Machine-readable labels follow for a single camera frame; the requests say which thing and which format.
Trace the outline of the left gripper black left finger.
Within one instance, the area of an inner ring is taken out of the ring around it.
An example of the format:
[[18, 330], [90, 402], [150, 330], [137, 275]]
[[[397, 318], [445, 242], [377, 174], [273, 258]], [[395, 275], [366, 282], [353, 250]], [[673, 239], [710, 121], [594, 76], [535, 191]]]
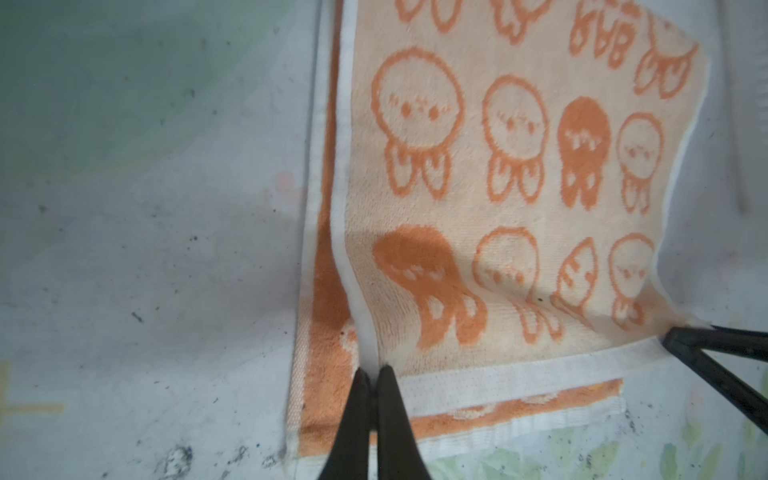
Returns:
[[367, 373], [359, 368], [320, 480], [368, 478], [371, 431], [378, 421], [377, 402], [375, 386]]

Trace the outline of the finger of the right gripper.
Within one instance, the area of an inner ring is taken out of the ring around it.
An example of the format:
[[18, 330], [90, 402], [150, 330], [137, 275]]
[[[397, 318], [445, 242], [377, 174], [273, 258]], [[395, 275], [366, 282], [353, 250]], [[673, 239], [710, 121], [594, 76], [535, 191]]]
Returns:
[[664, 349], [713, 387], [748, 420], [767, 433], [767, 395], [744, 382], [707, 351], [767, 362], [767, 333], [714, 326], [674, 327], [661, 342]]

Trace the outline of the orange patterned towel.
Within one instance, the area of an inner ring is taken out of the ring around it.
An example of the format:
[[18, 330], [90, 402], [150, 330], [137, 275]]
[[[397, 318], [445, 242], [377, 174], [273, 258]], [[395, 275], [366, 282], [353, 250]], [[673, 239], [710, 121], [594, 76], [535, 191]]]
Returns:
[[392, 367], [425, 460], [625, 412], [688, 322], [657, 251], [711, 71], [661, 10], [321, 3], [289, 478], [360, 367]]

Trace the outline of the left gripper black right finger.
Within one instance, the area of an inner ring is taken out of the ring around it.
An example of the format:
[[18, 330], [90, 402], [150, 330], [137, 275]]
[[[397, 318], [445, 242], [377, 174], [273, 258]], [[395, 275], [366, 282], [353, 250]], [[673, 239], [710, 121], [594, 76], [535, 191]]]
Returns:
[[376, 395], [378, 478], [430, 480], [390, 365], [379, 372]]

